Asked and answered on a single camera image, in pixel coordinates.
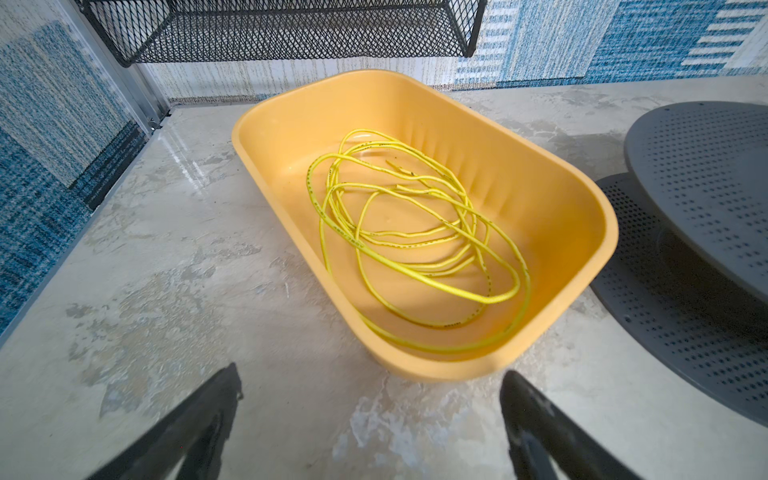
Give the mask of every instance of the blue fabric panel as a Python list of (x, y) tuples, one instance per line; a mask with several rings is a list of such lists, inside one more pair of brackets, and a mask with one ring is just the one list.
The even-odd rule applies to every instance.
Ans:
[(91, 211), (0, 129), (0, 333)]
[(502, 80), (584, 76), (618, 3), (525, 0), (509, 42)]
[(679, 78), (687, 57), (724, 0), (621, 2), (592, 58), (585, 83)]
[(0, 127), (65, 187), (132, 119), (61, 22), (0, 48)]

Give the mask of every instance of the perforated plastic lid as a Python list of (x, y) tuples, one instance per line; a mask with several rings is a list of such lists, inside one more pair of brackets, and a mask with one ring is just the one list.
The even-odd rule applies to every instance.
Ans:
[(624, 154), (678, 235), (768, 302), (768, 107), (657, 108), (632, 125)]

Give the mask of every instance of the yellow wire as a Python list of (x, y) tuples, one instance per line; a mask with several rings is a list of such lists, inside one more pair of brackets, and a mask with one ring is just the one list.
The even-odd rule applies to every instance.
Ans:
[[(356, 134), (373, 134), (377, 137), (381, 137), (384, 140), (380, 141), (367, 141), (357, 145), (353, 145), (347, 150), (343, 150), (346, 142)], [(402, 168), (393, 162), (387, 160), (386, 163), (391, 168), (378, 167), (367, 161), (354, 157), (354, 154), (371, 150), (371, 149), (389, 149), (408, 154), (420, 161), (431, 170), (435, 172), (434, 175), (417, 175), (411, 171)], [(326, 195), (323, 201), (318, 201), (313, 187), (312, 176), (315, 169), (324, 161), (333, 159), (331, 166), (329, 167), (328, 174), (326, 176)], [(411, 188), (401, 184), (396, 184), (394, 187), (383, 187), (379, 185), (362, 184), (358, 182), (342, 182), (339, 179), (339, 169), (343, 162), (352, 162), (354, 164), (361, 165), (383, 174), (388, 174), (396, 179), (407, 180), (410, 182), (419, 182), (424, 188)], [(525, 310), (528, 308), (528, 304), (531, 301), (531, 277), (528, 273), (528, 267), (520, 254), (520, 250), (498, 226), (491, 222), (487, 217), (478, 212), (469, 200), (466, 189), (458, 181), (458, 178), (447, 167), (441, 165), (437, 161), (423, 154), (421, 151), (410, 147), (407, 144), (398, 141), (394, 137), (385, 135), (381, 132), (368, 130), (368, 129), (356, 129), (350, 131), (342, 140), (339, 150), (336, 153), (325, 154), (317, 158), (310, 165), (306, 174), (306, 189), (310, 194), (310, 200), (315, 208), (315, 211), (320, 217), (320, 248), (323, 252), (323, 262), (325, 263), (328, 272), (333, 275), (331, 270), (328, 253), (326, 251), (326, 238), (325, 238), (325, 226), (330, 227), (340, 237), (346, 240), (352, 247), (355, 248), (355, 254), (357, 257), (357, 264), (362, 276), (363, 282), (368, 287), (370, 293), (389, 311), (408, 320), (411, 323), (426, 326), (428, 328), (446, 329), (456, 326), (466, 325), (475, 319), (480, 313), (482, 313), (488, 305), (503, 302), (511, 299), (517, 295), (521, 287), (525, 291), (524, 299), (521, 309), (515, 314), (512, 321), (499, 333), (492, 335), (486, 339), (478, 342), (473, 342), (460, 346), (434, 346), (425, 343), (414, 342), (412, 340), (403, 339), (382, 327), (376, 325), (369, 318), (360, 313), (362, 321), (376, 334), (396, 343), (401, 346), (410, 347), (413, 349), (422, 350), (430, 353), (465, 353), (475, 349), (481, 349), (486, 346), (493, 345), (494, 343), (503, 340), (519, 323), (520, 319), (525, 314)], [(343, 202), (344, 194), (348, 191), (370, 191), (367, 201), (362, 207), (359, 218), (355, 221), (352, 215), (346, 208)], [(404, 200), (413, 205), (416, 205), (421, 210), (432, 215), (442, 225), (436, 228), (431, 228), (419, 232), (400, 232), (400, 231), (368, 231), (362, 228), (363, 221), (365, 220), (366, 213), (370, 204), (380, 195), (389, 195), (390, 197)], [(456, 220), (446, 220), (443, 216), (437, 212), (422, 204), (419, 198), (431, 197), (445, 201), (453, 207), (458, 217)], [(477, 238), (478, 225), (482, 223), (485, 226), (485, 235), (482, 239)], [(488, 246), (488, 242), (491, 237), (491, 231), (495, 231), (507, 245), (509, 245), (515, 259), (520, 263), (522, 268), (522, 281), (517, 270), (510, 265), (503, 257), (498, 255), (494, 250)], [(419, 240), (420, 237), (429, 237), (436, 233), (445, 232), (445, 236), (432, 239), (432, 240)], [(389, 242), (386, 240), (380, 240), (380, 237), (399, 237), (408, 240), (416, 240), (412, 243), (397, 243)], [(449, 258), (431, 262), (431, 263), (404, 263), (391, 260), (382, 254), (371, 249), (368, 244), (378, 245), (380, 247), (391, 247), (399, 249), (415, 249), (436, 245), (439, 243), (448, 243), (452, 241), (458, 241), (461, 243), (461, 248)], [(429, 323), (423, 319), (416, 318), (407, 312), (401, 310), (397, 306), (387, 301), (371, 284), (365, 269), (362, 266), (361, 253), (364, 253), (368, 257), (376, 260), (377, 262), (385, 265), (397, 272), (400, 272), (414, 280), (418, 280), (425, 285), (432, 286), (442, 292), (450, 293), (463, 299), (472, 300), (479, 303), (478, 308), (467, 318), (450, 324)], [(493, 285), (491, 281), (491, 275), (488, 272), (488, 267), (485, 264), (484, 255), (490, 256), (493, 260), (499, 263), (505, 270), (509, 272), (512, 277), (512, 287), (504, 292), (496, 295), (492, 295)], [(477, 293), (462, 290), (454, 286), (449, 286), (441, 283), (433, 278), (441, 276), (450, 276), (457, 273), (469, 265), (477, 263), (480, 270), (485, 275), (488, 282), (488, 293), (486, 295), (479, 295)]]

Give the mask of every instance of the blue patterned wall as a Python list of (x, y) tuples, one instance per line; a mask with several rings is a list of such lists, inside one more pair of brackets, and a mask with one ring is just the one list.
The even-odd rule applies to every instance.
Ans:
[(47, 1), (0, 2), (0, 333), (147, 141)]

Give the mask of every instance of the white stripe pattern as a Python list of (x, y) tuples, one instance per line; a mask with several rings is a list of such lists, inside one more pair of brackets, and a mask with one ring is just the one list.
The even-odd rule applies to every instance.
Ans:
[(720, 10), (717, 18), (738, 18), (749, 17), (752, 15), (765, 15), (768, 8), (735, 8), (733, 10)]
[(738, 47), (699, 47), (692, 48), (688, 55), (707, 55), (713, 53), (734, 53)]
[(747, 35), (705, 35), (699, 38), (698, 43), (704, 42), (721, 42), (721, 41), (744, 41)]
[(707, 27), (707, 30), (735, 30), (737, 28), (755, 28), (756, 26), (757, 22), (713, 23)]
[(689, 57), (683, 60), (681, 65), (708, 65), (728, 62), (728, 57), (715, 57), (715, 58), (696, 58)]

